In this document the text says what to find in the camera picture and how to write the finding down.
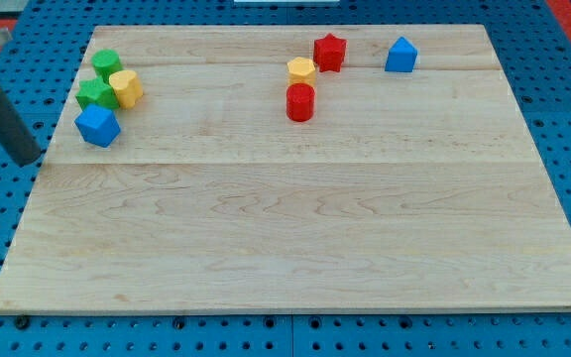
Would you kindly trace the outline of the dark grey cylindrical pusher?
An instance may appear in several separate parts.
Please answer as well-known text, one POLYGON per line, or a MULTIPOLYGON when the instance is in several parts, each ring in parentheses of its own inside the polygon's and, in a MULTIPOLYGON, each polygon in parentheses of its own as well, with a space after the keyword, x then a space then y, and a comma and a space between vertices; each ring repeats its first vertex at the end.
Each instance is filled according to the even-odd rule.
POLYGON ((0 86, 0 145, 22 167, 33 163, 41 148, 0 86))

